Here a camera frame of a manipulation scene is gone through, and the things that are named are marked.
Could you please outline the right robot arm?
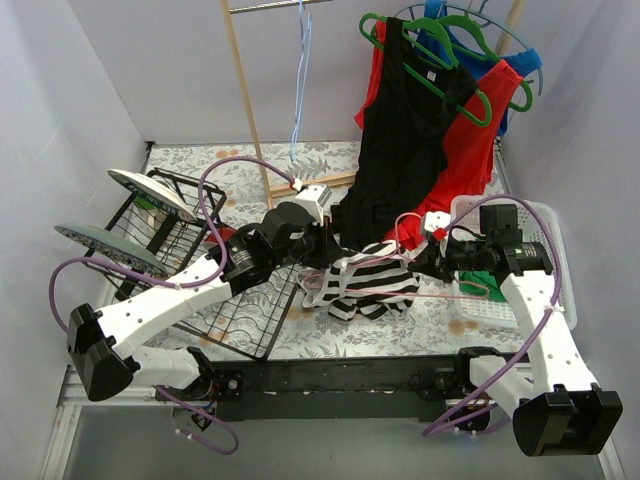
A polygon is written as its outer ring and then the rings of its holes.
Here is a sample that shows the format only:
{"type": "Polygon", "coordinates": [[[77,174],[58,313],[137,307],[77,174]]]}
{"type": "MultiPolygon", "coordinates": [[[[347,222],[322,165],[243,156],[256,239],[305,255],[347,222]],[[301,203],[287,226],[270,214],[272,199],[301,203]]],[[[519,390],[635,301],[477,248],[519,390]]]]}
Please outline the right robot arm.
{"type": "Polygon", "coordinates": [[[453,414],[487,394],[511,419],[529,457],[598,455],[623,412],[620,396],[602,389],[574,342],[558,301],[561,256],[546,223],[525,200],[498,194],[458,216],[426,214],[426,242],[409,268],[443,281],[457,271],[486,271],[496,280],[525,342],[510,359],[470,353],[452,373],[464,398],[422,433],[459,425],[453,414]]]}

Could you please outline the green shirt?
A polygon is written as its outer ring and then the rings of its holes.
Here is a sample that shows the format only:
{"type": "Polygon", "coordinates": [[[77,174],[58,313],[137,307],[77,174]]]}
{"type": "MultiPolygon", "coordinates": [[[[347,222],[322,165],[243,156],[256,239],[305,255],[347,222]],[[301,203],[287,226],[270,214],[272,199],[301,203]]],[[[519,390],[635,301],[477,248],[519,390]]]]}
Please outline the green shirt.
{"type": "Polygon", "coordinates": [[[460,271],[458,285],[465,295],[486,297],[490,301],[504,303],[504,295],[500,291],[495,278],[486,271],[460,271]]]}

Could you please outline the green hanger front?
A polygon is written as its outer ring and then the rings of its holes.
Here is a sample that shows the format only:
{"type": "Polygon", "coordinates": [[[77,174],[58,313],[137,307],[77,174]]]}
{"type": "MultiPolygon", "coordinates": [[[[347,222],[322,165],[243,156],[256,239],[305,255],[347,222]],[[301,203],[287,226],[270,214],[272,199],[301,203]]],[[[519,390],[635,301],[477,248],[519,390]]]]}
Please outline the green hanger front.
{"type": "MultiPolygon", "coordinates": [[[[365,26],[365,23],[368,22],[369,20],[375,20],[376,22],[381,21],[387,24],[387,21],[389,19],[391,19],[391,17],[381,16],[376,13],[370,12],[370,13],[364,14],[359,20],[360,34],[364,38],[366,38],[372,45],[374,45],[374,47],[376,47],[378,50],[382,52],[384,52],[384,46],[379,41],[379,38],[377,37],[377,33],[375,34],[368,33],[365,30],[364,26],[365,26]]],[[[440,68],[440,69],[450,71],[450,70],[457,69],[457,67],[459,66],[459,60],[455,57],[455,54],[453,52],[454,45],[451,43],[449,34],[445,30],[446,26],[454,26],[454,27],[458,27],[463,30],[466,30],[471,35],[471,37],[474,38],[477,45],[483,51],[486,57],[490,57],[493,60],[497,59],[498,63],[501,61],[500,57],[496,54],[496,52],[494,52],[487,44],[484,38],[484,34],[481,32],[481,28],[479,27],[479,25],[475,21],[468,18],[468,16],[451,15],[451,16],[446,16],[439,19],[422,17],[422,18],[418,18],[410,21],[409,20],[401,21],[401,23],[402,23],[402,28],[401,28],[402,37],[406,41],[408,41],[410,44],[412,44],[415,48],[417,48],[419,51],[423,52],[423,56],[418,57],[421,61],[425,62],[426,64],[434,68],[440,68]],[[417,37],[414,39],[408,33],[406,33],[406,31],[417,31],[417,30],[425,31],[427,36],[432,37],[434,40],[436,40],[439,44],[442,45],[442,47],[445,49],[447,54],[447,58],[448,58],[447,62],[444,61],[435,53],[428,50],[422,44],[420,44],[417,40],[417,37]]],[[[405,70],[413,78],[415,78],[417,81],[422,83],[426,88],[432,91],[435,95],[449,102],[450,99],[447,97],[447,94],[441,89],[439,89],[434,84],[433,81],[428,80],[424,75],[421,75],[420,73],[418,73],[411,65],[407,64],[406,62],[403,63],[403,66],[405,70]]],[[[469,110],[467,110],[460,104],[455,105],[456,111],[464,115],[466,118],[468,118],[472,123],[476,124],[477,126],[487,127],[489,126],[492,120],[492,108],[491,108],[490,101],[486,96],[486,94],[482,92],[479,88],[476,88],[474,90],[474,94],[479,98],[479,100],[481,101],[481,104],[484,107],[484,114],[485,114],[484,118],[480,119],[476,117],[469,110]]]]}

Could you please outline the floral tablecloth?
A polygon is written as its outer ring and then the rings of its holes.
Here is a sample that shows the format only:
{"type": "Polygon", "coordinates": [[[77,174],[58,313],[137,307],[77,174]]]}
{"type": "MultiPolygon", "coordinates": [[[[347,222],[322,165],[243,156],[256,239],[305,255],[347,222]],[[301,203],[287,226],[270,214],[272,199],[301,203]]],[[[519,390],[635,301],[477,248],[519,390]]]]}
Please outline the floral tablecloth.
{"type": "MultiPolygon", "coordinates": [[[[357,169],[359,141],[306,142],[290,162],[288,144],[261,145],[264,158],[300,179],[318,180],[357,169]]],[[[199,180],[204,170],[230,156],[255,156],[251,144],[154,145],[143,172],[161,168],[199,180]]],[[[225,191],[220,213],[233,227],[258,222],[267,211],[258,165],[234,162],[216,169],[209,181],[225,191]]],[[[406,313],[377,320],[356,315],[351,321],[330,316],[326,308],[303,309],[301,292],[293,297],[294,275],[281,269],[269,283],[247,292],[242,300],[207,307],[168,328],[146,345],[177,349],[201,348],[213,360],[244,360],[225,346],[254,355],[265,353],[275,339],[269,360],[370,356],[454,354],[471,346],[516,352],[523,339],[517,328],[501,328],[467,319],[449,298],[419,298],[406,313]]]]}

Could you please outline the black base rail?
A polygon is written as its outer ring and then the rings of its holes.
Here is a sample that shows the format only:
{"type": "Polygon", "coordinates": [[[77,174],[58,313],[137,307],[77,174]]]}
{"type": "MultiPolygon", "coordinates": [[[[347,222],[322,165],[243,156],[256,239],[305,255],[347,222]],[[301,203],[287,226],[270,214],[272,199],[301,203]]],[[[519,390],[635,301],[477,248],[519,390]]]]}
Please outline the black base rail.
{"type": "Polygon", "coordinates": [[[267,419],[416,419],[430,422],[473,390],[469,363],[491,353],[218,361],[208,384],[172,396],[214,401],[225,422],[267,419]]]}

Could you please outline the white patterned plate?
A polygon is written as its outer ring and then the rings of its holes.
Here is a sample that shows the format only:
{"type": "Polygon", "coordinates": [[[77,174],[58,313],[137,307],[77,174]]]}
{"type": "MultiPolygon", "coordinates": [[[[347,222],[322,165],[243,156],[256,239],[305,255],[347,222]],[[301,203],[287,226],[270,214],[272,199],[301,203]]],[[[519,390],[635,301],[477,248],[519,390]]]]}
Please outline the white patterned plate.
{"type": "Polygon", "coordinates": [[[197,217],[181,197],[151,177],[121,169],[108,169],[107,173],[121,186],[144,198],[155,208],[178,216],[183,221],[196,222],[197,217]]]}

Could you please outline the grey-green patterned plate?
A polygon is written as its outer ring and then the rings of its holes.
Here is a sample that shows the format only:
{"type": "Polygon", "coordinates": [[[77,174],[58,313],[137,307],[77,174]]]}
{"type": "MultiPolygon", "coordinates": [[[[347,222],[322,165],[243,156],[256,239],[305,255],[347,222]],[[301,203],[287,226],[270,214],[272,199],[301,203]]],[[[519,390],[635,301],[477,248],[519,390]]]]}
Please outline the grey-green patterned plate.
{"type": "Polygon", "coordinates": [[[56,225],[54,229],[66,238],[95,250],[115,262],[127,264],[151,275],[167,276],[166,268],[154,254],[111,231],[78,223],[56,225]]]}

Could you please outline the wooden clothes rack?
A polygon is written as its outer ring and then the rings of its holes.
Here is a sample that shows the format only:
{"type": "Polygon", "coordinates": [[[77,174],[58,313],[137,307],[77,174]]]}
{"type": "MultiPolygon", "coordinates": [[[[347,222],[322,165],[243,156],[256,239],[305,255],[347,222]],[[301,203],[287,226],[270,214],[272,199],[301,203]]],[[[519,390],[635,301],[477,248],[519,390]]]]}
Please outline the wooden clothes rack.
{"type": "MultiPolygon", "coordinates": [[[[242,64],[241,54],[240,54],[240,50],[237,42],[232,15],[239,15],[239,14],[251,13],[251,12],[262,11],[262,10],[289,8],[289,7],[298,8],[298,2],[299,1],[277,1],[277,2],[270,2],[270,3],[269,2],[262,3],[259,5],[253,5],[253,6],[247,6],[247,7],[230,8],[229,1],[220,1],[221,10],[223,13],[225,27],[227,31],[228,40],[229,40],[229,45],[231,48],[231,53],[234,61],[236,74],[237,74],[237,79],[238,79],[240,91],[241,91],[243,102],[244,102],[244,108],[246,112],[247,121],[249,124],[249,129],[251,132],[253,146],[254,146],[257,158],[258,160],[260,160],[260,162],[258,163],[259,165],[261,165],[260,173],[262,176],[264,193],[266,195],[267,205],[270,208],[273,208],[275,198],[289,196],[292,194],[294,190],[289,186],[289,184],[274,186],[274,187],[272,187],[270,184],[266,167],[271,167],[272,165],[266,162],[263,158],[261,143],[258,136],[249,88],[248,88],[248,84],[245,76],[244,67],[242,64]]],[[[303,1],[303,2],[306,7],[306,5],[326,3],[330,1],[303,1]]],[[[324,177],[316,180],[305,181],[303,183],[304,185],[324,183],[324,184],[327,184],[329,187],[346,187],[353,184],[355,180],[355,176],[356,176],[355,172],[347,172],[347,173],[341,173],[339,175],[334,175],[330,177],[324,177]]]]}

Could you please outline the white plastic basket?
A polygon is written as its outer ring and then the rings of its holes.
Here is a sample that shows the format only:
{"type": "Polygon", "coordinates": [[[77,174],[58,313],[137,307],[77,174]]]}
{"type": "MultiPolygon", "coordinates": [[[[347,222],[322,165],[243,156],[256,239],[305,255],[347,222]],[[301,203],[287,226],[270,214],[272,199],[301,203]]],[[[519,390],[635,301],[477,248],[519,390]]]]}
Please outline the white plastic basket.
{"type": "MultiPolygon", "coordinates": [[[[452,200],[450,207],[451,218],[454,219],[471,205],[481,199],[480,196],[460,195],[452,200]]],[[[492,195],[491,199],[484,203],[484,206],[493,204],[514,204],[518,209],[518,227],[522,230],[525,242],[539,242],[547,250],[550,259],[553,261],[551,248],[544,233],[535,220],[534,216],[520,202],[512,199],[498,198],[492,195]]],[[[558,299],[558,305],[564,309],[564,318],[570,330],[577,325],[576,307],[573,295],[572,281],[570,277],[567,256],[560,229],[559,220],[555,211],[546,204],[526,200],[526,203],[537,213],[550,234],[559,255],[563,283],[558,299]]],[[[457,313],[464,320],[476,321],[486,325],[500,328],[516,329],[517,323],[513,311],[506,302],[496,302],[489,299],[481,299],[472,296],[467,299],[455,299],[454,305],[457,313]]]]}

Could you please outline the green hanger rear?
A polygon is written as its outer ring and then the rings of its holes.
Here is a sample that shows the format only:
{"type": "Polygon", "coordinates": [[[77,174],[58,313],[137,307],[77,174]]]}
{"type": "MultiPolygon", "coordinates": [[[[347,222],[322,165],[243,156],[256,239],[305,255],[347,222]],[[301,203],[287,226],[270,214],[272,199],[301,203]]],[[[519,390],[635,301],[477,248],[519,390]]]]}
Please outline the green hanger rear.
{"type": "Polygon", "coordinates": [[[524,50],[528,52],[531,47],[516,32],[516,28],[520,23],[523,13],[524,2],[516,1],[512,4],[506,18],[501,21],[483,13],[482,10],[464,10],[460,6],[455,9],[462,12],[461,15],[446,15],[440,19],[440,22],[446,27],[454,27],[465,30],[468,35],[477,43],[480,52],[476,52],[470,48],[460,48],[458,50],[465,51],[468,55],[483,60],[491,60],[498,63],[503,60],[507,53],[509,43],[515,40],[524,50]],[[498,36],[494,47],[490,47],[482,30],[488,27],[497,27],[501,33],[498,36]]]}

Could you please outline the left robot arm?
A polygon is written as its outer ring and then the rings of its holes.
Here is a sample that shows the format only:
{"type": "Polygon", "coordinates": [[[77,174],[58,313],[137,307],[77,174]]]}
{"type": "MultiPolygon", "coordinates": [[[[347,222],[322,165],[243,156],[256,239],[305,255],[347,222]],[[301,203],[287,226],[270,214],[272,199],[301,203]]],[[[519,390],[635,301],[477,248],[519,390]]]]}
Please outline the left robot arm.
{"type": "Polygon", "coordinates": [[[342,256],[329,217],[316,219],[305,207],[283,202],[262,222],[218,240],[166,285],[98,310],[88,304],[77,307],[69,318],[67,350],[88,399],[104,401],[134,385],[205,398],[216,375],[199,348],[168,350],[149,347],[147,341],[208,306],[265,283],[276,269],[323,269],[342,256]]]}

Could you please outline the blue tank top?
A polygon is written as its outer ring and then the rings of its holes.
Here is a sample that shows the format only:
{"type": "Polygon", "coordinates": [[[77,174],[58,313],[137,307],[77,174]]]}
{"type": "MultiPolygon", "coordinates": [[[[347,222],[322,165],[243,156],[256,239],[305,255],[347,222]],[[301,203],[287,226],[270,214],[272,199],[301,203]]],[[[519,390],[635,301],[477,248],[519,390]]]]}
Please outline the blue tank top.
{"type": "Polygon", "coordinates": [[[426,1],[423,16],[438,20],[445,28],[451,43],[452,54],[448,54],[444,45],[432,34],[421,30],[418,43],[439,59],[449,61],[452,56],[479,81],[488,76],[489,71],[501,60],[522,78],[518,90],[524,93],[524,102],[511,101],[500,121],[498,136],[503,137],[508,129],[508,114],[513,112],[525,113],[533,106],[534,94],[526,77],[534,72],[541,80],[542,59],[534,48],[525,48],[512,55],[501,55],[496,48],[490,47],[484,37],[483,25],[472,19],[467,13],[452,15],[448,12],[446,1],[426,1]]]}

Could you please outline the red bowl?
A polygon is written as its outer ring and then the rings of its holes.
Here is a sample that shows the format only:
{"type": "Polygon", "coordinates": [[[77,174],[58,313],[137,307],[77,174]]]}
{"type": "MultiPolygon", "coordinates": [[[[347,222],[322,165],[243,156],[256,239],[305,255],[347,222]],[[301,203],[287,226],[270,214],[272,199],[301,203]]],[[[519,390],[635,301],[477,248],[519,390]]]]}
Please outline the red bowl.
{"type": "Polygon", "coordinates": [[[236,230],[232,227],[224,226],[217,229],[217,232],[223,242],[228,241],[235,233],[236,230]]]}

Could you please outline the green hanger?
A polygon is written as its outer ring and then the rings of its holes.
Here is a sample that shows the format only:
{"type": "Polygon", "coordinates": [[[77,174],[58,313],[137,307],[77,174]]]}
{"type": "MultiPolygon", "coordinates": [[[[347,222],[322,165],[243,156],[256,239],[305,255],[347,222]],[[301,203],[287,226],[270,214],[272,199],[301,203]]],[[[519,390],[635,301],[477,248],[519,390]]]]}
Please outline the green hanger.
{"type": "MultiPolygon", "coordinates": [[[[376,47],[378,50],[382,52],[384,52],[384,46],[379,41],[379,38],[377,37],[377,33],[375,34],[368,33],[365,30],[364,26],[365,26],[365,23],[368,22],[369,20],[375,20],[376,22],[381,21],[387,24],[387,21],[389,19],[391,19],[391,17],[381,16],[376,13],[370,12],[370,13],[364,14],[359,20],[360,34],[364,38],[366,38],[372,45],[374,45],[374,47],[376,47]]],[[[493,60],[497,59],[498,63],[501,61],[500,57],[496,54],[496,52],[494,52],[487,44],[484,38],[484,34],[481,32],[481,28],[479,27],[479,25],[475,21],[468,18],[468,16],[451,15],[451,16],[446,16],[439,19],[422,17],[422,18],[418,18],[410,21],[409,20],[401,21],[401,23],[402,23],[402,28],[401,28],[402,37],[406,41],[408,41],[410,44],[412,44],[415,48],[417,48],[419,51],[423,52],[423,56],[418,57],[421,61],[425,62],[426,64],[434,68],[440,68],[440,69],[450,71],[450,70],[457,69],[457,67],[459,66],[459,60],[455,57],[455,54],[453,52],[454,45],[451,43],[449,34],[445,30],[446,26],[454,26],[454,27],[458,27],[463,30],[466,30],[471,35],[471,37],[474,38],[477,45],[483,51],[486,57],[490,57],[493,60]],[[427,36],[432,37],[434,40],[436,40],[439,44],[442,45],[442,47],[445,49],[447,54],[447,58],[448,58],[447,62],[444,61],[435,53],[428,50],[422,44],[420,44],[417,40],[417,37],[414,39],[408,33],[406,33],[406,31],[417,31],[417,30],[425,31],[427,36]]],[[[426,88],[432,91],[435,95],[449,102],[450,99],[447,97],[447,94],[441,89],[439,89],[434,84],[433,81],[428,80],[424,75],[421,75],[420,73],[418,73],[411,65],[407,64],[406,62],[403,63],[403,66],[405,70],[413,78],[415,78],[417,81],[422,83],[426,88]]],[[[476,124],[477,126],[487,127],[489,126],[492,120],[492,108],[491,108],[490,101],[486,96],[486,94],[482,92],[479,88],[476,88],[474,90],[474,94],[479,98],[479,100],[481,101],[481,104],[484,107],[484,114],[485,114],[484,118],[480,119],[476,117],[469,110],[467,110],[460,104],[455,105],[456,111],[464,115],[466,118],[468,118],[472,123],[476,124]]]]}
{"type": "Polygon", "coordinates": [[[460,48],[458,50],[465,51],[468,55],[483,60],[491,60],[498,63],[503,60],[507,53],[509,43],[515,40],[524,50],[528,52],[531,47],[516,32],[516,28],[520,23],[523,13],[524,2],[516,1],[512,4],[506,18],[501,21],[483,13],[482,10],[464,10],[460,6],[455,9],[462,12],[461,15],[446,15],[440,19],[440,22],[446,27],[454,27],[465,30],[468,35],[477,43],[480,52],[476,52],[470,48],[460,48]],[[488,27],[497,27],[501,33],[498,36],[494,47],[490,47],[482,30],[488,27]]]}

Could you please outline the red tank top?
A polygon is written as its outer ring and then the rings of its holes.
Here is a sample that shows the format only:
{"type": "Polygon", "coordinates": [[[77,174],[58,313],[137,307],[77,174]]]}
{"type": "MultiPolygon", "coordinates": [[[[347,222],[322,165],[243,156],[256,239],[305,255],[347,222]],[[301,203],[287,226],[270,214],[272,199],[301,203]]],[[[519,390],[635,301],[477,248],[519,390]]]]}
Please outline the red tank top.
{"type": "MultiPolygon", "coordinates": [[[[373,57],[366,100],[354,120],[364,130],[365,113],[378,96],[384,60],[383,51],[373,48],[373,57]]],[[[450,212],[452,200],[463,194],[480,195],[491,180],[493,169],[493,151],[496,135],[506,129],[506,111],[508,104],[523,77],[540,66],[537,53],[532,67],[520,66],[529,54],[503,57],[500,62],[477,60],[465,53],[457,57],[462,66],[476,79],[479,89],[485,93],[492,108],[492,120],[487,127],[479,127],[459,114],[444,136],[444,152],[448,167],[440,174],[432,191],[413,210],[418,215],[429,211],[450,212]]],[[[398,226],[398,240],[406,249],[413,250],[423,241],[420,234],[420,221],[413,217],[404,217],[398,226]]]]}

